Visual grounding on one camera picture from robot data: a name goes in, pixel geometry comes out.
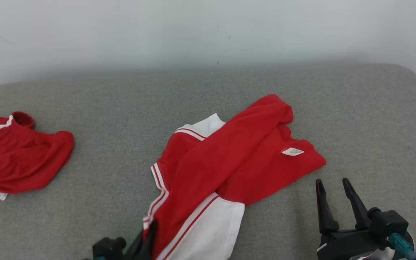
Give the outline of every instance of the red sports jersey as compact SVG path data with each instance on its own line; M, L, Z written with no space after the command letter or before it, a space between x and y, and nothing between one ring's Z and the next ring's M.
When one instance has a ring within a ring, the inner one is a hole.
M71 133L40 133L33 125L23 112L0 117L0 196L44 188L70 158Z
M216 249L209 252L228 258L238 229L212 240L194 234L195 230L226 230L233 219L239 227L238 212L243 214L243 208L232 203L252 204L325 165L309 142L291 138L285 124L293 120L292 109L276 95L259 99L225 125L216 118L213 115L177 129L152 166L157 187L162 190L144 219L144 229L153 219L159 223L154 259L183 258L187 254L181 247L192 248L194 254L194 244L203 244L196 247L201 250L215 248L220 242L231 244L231 248L218 249L223 253ZM210 222L204 215L233 217ZM208 229L200 227L200 219L210 222ZM214 255L197 257L213 259Z

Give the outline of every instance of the care label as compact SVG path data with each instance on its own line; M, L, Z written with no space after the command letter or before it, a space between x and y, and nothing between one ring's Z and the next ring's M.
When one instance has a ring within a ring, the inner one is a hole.
M298 150L296 148L290 147L286 150L283 150L282 153L284 155L296 156L296 155L300 155L300 154L304 153L304 151L301 151L301 150Z

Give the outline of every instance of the red shorts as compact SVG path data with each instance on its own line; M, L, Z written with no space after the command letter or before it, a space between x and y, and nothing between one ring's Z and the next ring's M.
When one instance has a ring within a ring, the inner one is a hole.
M40 133L33 125L23 112L0 117L0 193L42 189L70 158L71 133Z

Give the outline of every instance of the red garment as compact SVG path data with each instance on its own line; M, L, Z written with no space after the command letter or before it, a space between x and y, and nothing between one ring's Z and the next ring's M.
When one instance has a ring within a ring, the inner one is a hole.
M42 189L70 159L73 135L36 132L34 123L23 112L0 117L0 192Z
M207 138L195 129L179 128L152 167L157 187L162 190L144 219L157 219L159 225L153 258L167 259L160 253L165 250L164 254L171 254L174 248L168 251L167 245L215 191L227 201L249 205L325 165L325 159L308 141L291 138L285 124L292 120L291 107L276 95L269 95ZM304 153L281 153L288 148Z

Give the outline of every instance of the gray cushion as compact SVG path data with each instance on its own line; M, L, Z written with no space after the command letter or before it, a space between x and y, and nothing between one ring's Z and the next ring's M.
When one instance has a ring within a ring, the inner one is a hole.
M102 237L131 242L159 194L150 166L174 130L214 112L229 120L270 93L292 106L292 136L328 165L246 208L231 258L316 259L317 178L342 229L355 224L347 177L366 207L407 219L416 243L416 75L366 64L0 86L0 116L24 111L38 131L75 136L46 188L0 202L0 259L82 259Z

